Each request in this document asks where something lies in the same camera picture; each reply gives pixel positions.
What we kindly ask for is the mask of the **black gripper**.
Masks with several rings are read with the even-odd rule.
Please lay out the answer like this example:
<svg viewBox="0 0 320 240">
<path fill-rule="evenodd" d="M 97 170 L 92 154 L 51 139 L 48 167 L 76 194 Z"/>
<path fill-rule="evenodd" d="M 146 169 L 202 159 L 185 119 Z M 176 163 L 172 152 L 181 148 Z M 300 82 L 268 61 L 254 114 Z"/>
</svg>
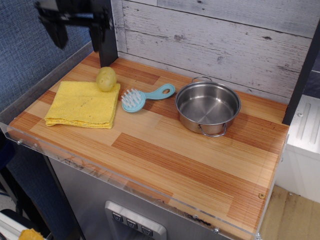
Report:
<svg viewBox="0 0 320 240">
<path fill-rule="evenodd" d="M 37 0 L 34 6 L 59 49 L 68 42 L 66 25 L 88 27 L 95 52 L 102 49 L 106 29 L 113 27 L 110 3 L 106 0 Z"/>
</svg>

